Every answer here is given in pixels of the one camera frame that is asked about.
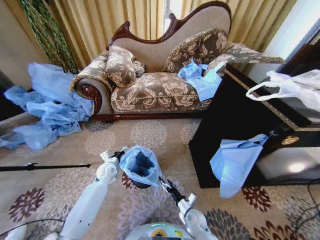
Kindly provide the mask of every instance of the floor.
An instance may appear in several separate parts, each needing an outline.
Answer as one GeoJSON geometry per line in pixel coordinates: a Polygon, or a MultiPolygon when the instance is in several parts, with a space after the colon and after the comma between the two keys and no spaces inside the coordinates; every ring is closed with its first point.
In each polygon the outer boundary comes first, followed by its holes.
{"type": "MultiPolygon", "coordinates": [[[[1,133],[34,121],[24,113],[0,123],[1,133]]],[[[90,168],[1,172],[0,233],[33,220],[64,220],[95,178],[103,162],[99,153],[142,145],[156,154],[163,178],[172,180],[185,195],[197,194],[195,208],[206,215],[210,230],[220,240],[320,239],[319,218],[308,221],[290,238],[300,214],[313,206],[305,185],[244,188],[230,199],[220,198],[218,188],[200,189],[188,148],[199,123],[199,119],[89,121],[82,123],[83,131],[60,137],[39,152],[26,145],[0,148],[1,166],[91,164],[90,168]]],[[[312,186],[312,191],[320,196],[319,186],[312,186]]],[[[303,219],[315,212],[307,211],[303,219]]],[[[159,187],[137,189],[120,170],[83,239],[123,240],[136,226],[151,222],[182,224],[171,196],[159,187]]],[[[56,221],[29,224],[27,239],[41,240],[61,227],[56,221]]]]}

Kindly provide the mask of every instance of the wall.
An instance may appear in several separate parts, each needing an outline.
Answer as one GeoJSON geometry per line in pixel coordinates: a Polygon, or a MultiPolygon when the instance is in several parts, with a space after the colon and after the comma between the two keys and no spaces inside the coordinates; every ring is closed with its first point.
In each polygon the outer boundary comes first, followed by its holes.
{"type": "Polygon", "coordinates": [[[0,22],[0,71],[14,84],[28,90],[31,88],[28,64],[47,63],[48,60],[27,35],[5,0],[0,0],[0,22]]]}
{"type": "MultiPolygon", "coordinates": [[[[298,0],[266,47],[264,54],[289,61],[291,53],[320,18],[319,9],[319,0],[298,0]]],[[[271,67],[271,64],[254,66],[248,76],[252,79],[263,80],[261,72],[271,71],[271,67]]]]}

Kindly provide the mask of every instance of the green curtain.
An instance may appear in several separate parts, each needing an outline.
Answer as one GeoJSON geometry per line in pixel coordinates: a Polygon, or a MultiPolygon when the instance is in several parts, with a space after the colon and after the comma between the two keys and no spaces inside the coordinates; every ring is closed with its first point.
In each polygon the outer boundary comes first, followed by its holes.
{"type": "Polygon", "coordinates": [[[65,72],[77,74],[79,71],[66,37],[43,0],[19,0],[19,2],[37,42],[50,63],[62,67],[65,72]]]}

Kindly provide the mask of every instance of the blue plastic sheet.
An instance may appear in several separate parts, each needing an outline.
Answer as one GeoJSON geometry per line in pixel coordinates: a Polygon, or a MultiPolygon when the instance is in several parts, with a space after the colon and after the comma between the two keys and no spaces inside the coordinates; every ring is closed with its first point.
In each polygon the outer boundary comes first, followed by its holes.
{"type": "Polygon", "coordinates": [[[195,88],[199,100],[202,102],[204,100],[214,97],[221,83],[221,80],[221,77],[213,69],[211,69],[201,79],[189,79],[185,83],[190,84],[192,87],[195,88]]]}
{"type": "Polygon", "coordinates": [[[162,176],[157,157],[153,151],[143,146],[131,147],[121,158],[120,168],[134,181],[159,187],[157,183],[162,176]]]}
{"type": "Polygon", "coordinates": [[[248,140],[222,139],[210,160],[212,172],[220,181],[220,197],[231,198],[240,191],[267,139],[265,134],[248,140]]]}
{"type": "Polygon", "coordinates": [[[207,64],[196,64],[193,59],[191,59],[191,63],[184,66],[180,69],[178,73],[179,78],[190,79],[200,79],[202,78],[202,71],[208,68],[207,64]]]}
{"type": "Polygon", "coordinates": [[[13,133],[0,137],[0,147],[15,148],[26,143],[33,151],[39,151],[57,140],[81,131],[79,122],[91,116],[93,102],[80,97],[69,86],[75,75],[51,64],[30,63],[33,92],[15,85],[4,95],[30,114],[41,118],[36,124],[19,126],[13,133]]]}

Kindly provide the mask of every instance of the trash can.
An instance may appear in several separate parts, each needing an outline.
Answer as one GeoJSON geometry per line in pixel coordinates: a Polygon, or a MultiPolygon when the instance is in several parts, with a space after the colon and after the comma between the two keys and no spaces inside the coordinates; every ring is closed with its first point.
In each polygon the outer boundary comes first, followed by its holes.
{"type": "Polygon", "coordinates": [[[119,165],[136,187],[160,186],[157,181],[162,172],[156,155],[150,149],[139,145],[131,147],[122,156],[119,165]]]}

